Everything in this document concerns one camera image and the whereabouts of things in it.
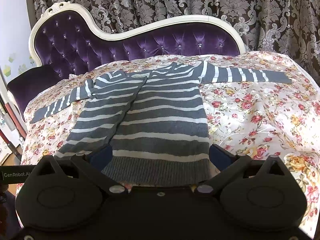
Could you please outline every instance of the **damask curtain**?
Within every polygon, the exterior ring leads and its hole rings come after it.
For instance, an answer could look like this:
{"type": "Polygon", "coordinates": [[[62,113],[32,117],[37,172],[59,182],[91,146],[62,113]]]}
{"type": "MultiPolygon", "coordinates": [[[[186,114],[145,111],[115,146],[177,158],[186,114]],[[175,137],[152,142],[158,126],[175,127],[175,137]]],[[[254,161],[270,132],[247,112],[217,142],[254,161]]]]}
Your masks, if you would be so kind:
{"type": "Polygon", "coordinates": [[[320,0],[34,0],[36,17],[59,1],[83,5],[107,33],[179,15],[219,17],[238,31],[247,50],[287,54],[320,84],[320,0]]]}

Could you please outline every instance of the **sweater sleeve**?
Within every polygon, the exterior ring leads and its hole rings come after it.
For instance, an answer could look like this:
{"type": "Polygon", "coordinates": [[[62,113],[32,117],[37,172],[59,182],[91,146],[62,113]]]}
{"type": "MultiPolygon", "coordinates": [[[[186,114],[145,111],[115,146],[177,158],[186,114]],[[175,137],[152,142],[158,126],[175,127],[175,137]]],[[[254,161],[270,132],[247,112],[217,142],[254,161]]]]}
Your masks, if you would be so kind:
{"type": "Polygon", "coordinates": [[[291,84],[284,72],[271,70],[256,70],[239,67],[218,67],[207,61],[201,62],[197,74],[201,84],[217,82],[277,82],[291,84]]]}
{"type": "Polygon", "coordinates": [[[92,91],[93,80],[87,79],[80,87],[73,88],[70,94],[58,99],[48,106],[38,109],[30,123],[35,123],[43,118],[58,113],[69,107],[74,101],[90,98],[92,96],[92,91]]]}

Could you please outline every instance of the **floral bedspread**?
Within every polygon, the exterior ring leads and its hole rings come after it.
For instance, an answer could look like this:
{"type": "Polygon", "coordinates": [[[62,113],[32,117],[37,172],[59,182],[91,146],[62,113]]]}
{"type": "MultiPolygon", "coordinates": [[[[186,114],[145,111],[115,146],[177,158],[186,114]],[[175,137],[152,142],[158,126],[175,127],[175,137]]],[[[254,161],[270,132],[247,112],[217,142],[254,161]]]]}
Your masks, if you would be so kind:
{"type": "Polygon", "coordinates": [[[212,143],[233,154],[245,153],[255,160],[264,160],[270,154],[284,160],[308,200],[300,228],[313,237],[319,216],[320,88],[285,55],[270,52],[248,52],[237,57],[163,55],[112,62],[63,80],[38,95],[25,110],[28,135],[22,164],[36,164],[43,155],[52,155],[63,145],[85,100],[74,102],[69,108],[35,124],[29,122],[37,109],[66,95],[86,78],[117,69],[138,72],[163,67],[173,61],[196,65],[202,60],[222,67],[283,71],[292,79],[290,85],[273,82],[204,84],[200,86],[200,92],[212,143]]]}

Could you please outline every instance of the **headboard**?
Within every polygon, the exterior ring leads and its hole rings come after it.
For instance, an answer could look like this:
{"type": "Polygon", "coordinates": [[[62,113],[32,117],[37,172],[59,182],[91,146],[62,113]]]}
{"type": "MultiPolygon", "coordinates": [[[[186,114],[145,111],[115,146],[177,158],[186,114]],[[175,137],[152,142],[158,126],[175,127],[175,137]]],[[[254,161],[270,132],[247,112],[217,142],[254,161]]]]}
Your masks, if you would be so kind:
{"type": "Polygon", "coordinates": [[[84,74],[105,63],[163,54],[236,56],[245,47],[231,25],[211,16],[178,16],[110,34],[97,27],[83,6],[59,2],[33,27],[29,51],[37,67],[8,83],[21,113],[38,93],[69,74],[84,74]]]}

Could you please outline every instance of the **striped cardigan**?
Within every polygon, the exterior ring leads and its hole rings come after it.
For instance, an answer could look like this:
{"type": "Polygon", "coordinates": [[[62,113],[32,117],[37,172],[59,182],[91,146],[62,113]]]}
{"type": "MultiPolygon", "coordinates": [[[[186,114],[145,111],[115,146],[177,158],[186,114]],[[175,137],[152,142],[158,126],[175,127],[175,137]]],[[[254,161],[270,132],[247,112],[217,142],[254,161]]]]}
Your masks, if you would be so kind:
{"type": "Polygon", "coordinates": [[[65,144],[63,157],[89,154],[110,144],[112,161],[103,173],[116,181],[177,186],[209,175],[207,119],[199,84],[291,83],[282,72],[236,67],[178,65],[139,73],[105,73],[35,112],[31,123],[87,99],[65,144]]]}

